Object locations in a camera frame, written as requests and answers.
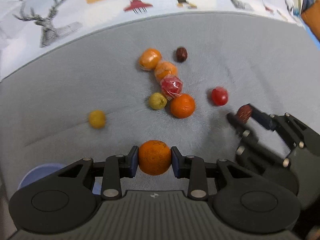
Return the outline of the dried red jujube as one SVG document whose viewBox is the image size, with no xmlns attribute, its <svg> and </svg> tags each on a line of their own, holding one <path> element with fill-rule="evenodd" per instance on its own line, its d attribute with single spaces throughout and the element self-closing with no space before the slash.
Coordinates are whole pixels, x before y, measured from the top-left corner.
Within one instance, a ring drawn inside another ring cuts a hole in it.
<svg viewBox="0 0 320 240">
<path fill-rule="evenodd" d="M 249 104 L 241 106 L 237 113 L 236 116 L 244 123 L 246 124 L 248 120 L 250 119 L 252 115 L 252 108 Z"/>
</svg>

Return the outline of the blue round plate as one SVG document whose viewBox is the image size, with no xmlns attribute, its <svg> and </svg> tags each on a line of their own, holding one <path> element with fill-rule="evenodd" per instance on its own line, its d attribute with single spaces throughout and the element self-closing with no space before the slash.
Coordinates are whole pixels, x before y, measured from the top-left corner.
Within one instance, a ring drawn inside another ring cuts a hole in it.
<svg viewBox="0 0 320 240">
<path fill-rule="evenodd" d="M 50 164 L 40 165 L 29 171 L 18 187 L 16 197 L 27 200 L 43 200 L 44 197 L 57 197 L 71 202 L 94 203 L 101 196 L 101 185 L 91 176 L 92 161 L 80 160 L 59 170 L 52 170 Z"/>
</svg>

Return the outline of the red tomato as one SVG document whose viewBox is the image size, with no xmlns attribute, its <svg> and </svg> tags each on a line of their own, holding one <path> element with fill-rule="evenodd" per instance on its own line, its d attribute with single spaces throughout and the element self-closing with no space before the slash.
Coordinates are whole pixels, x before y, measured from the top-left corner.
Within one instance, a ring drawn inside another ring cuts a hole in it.
<svg viewBox="0 0 320 240">
<path fill-rule="evenodd" d="M 223 87 L 215 87 L 211 94 L 212 101 L 217 106 L 223 106 L 228 102 L 228 92 Z"/>
</svg>

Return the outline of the bare orange mandarin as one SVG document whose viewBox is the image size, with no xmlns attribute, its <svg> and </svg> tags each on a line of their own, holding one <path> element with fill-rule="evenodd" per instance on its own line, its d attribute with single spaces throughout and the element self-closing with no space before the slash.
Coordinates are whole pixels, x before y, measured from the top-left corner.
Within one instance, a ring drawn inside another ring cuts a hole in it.
<svg viewBox="0 0 320 240">
<path fill-rule="evenodd" d="M 189 94 L 181 94 L 170 102 L 170 113 L 179 119 L 191 116 L 195 108 L 195 100 Z"/>
</svg>

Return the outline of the yellow small fruit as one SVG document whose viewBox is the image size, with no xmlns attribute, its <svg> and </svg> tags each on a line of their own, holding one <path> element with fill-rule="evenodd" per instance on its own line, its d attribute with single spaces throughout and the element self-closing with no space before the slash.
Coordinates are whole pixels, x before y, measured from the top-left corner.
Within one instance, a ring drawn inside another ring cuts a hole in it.
<svg viewBox="0 0 320 240">
<path fill-rule="evenodd" d="M 92 128 L 101 129 L 106 125 L 106 115 L 101 110 L 91 111 L 88 115 L 88 122 Z"/>
</svg>

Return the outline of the red fruit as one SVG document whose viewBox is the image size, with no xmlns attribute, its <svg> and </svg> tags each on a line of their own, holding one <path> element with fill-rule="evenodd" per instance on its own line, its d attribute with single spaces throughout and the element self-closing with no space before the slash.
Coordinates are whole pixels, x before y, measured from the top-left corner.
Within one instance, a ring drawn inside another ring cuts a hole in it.
<svg viewBox="0 0 320 240">
<path fill-rule="evenodd" d="M 179 97 L 183 90 L 183 82 L 174 75 L 167 75 L 160 81 L 160 87 L 163 95 L 172 100 Z"/>
</svg>

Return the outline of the yellow-green small fruit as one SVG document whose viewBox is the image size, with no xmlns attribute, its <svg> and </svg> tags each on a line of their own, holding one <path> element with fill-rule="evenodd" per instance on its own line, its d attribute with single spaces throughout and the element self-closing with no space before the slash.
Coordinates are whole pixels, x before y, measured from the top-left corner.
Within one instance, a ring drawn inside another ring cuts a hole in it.
<svg viewBox="0 0 320 240">
<path fill-rule="evenodd" d="M 154 110 L 163 109 L 167 102 L 167 98 L 159 92 L 153 93 L 148 99 L 149 106 Z"/>
</svg>

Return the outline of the orange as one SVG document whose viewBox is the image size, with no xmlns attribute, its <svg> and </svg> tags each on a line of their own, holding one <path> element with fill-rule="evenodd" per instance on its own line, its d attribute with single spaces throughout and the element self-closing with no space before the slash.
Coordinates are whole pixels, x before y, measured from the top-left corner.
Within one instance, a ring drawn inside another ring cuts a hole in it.
<svg viewBox="0 0 320 240">
<path fill-rule="evenodd" d="M 153 70 L 161 59 L 162 55 L 157 49 L 148 48 L 140 56 L 139 65 L 143 70 Z"/>
<path fill-rule="evenodd" d="M 160 61 L 154 69 L 154 76 L 158 83 L 167 75 L 178 75 L 177 67 L 168 61 Z"/>
</svg>

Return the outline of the dark jujube far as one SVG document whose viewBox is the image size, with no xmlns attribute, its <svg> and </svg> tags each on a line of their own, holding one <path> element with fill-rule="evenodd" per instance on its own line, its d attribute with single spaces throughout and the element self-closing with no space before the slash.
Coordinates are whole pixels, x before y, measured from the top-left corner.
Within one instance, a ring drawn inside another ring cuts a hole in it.
<svg viewBox="0 0 320 240">
<path fill-rule="evenodd" d="M 176 60 L 177 62 L 184 62 L 188 58 L 188 52 L 184 47 L 178 47 L 176 49 Z"/>
</svg>

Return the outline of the orange cushion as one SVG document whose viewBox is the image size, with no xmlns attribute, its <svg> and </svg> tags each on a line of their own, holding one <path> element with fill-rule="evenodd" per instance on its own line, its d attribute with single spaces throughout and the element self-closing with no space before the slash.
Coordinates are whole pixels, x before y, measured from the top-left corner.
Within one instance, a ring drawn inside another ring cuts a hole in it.
<svg viewBox="0 0 320 240">
<path fill-rule="evenodd" d="M 310 28 L 312 33 L 315 35 L 317 40 L 319 40 L 319 29 L 320 29 L 320 14 L 319 14 L 319 0 L 317 0 L 313 5 L 302 13 L 302 19 L 304 23 Z"/>
</svg>

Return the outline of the printed deer sofa cover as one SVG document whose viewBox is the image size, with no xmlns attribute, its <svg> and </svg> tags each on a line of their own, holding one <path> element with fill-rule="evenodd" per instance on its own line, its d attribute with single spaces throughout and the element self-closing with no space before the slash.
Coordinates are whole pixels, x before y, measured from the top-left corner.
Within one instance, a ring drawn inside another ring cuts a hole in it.
<svg viewBox="0 0 320 240">
<path fill-rule="evenodd" d="M 155 16 L 239 12 L 300 24 L 304 0 L 1 0 L 1 78 L 96 30 Z"/>
</svg>

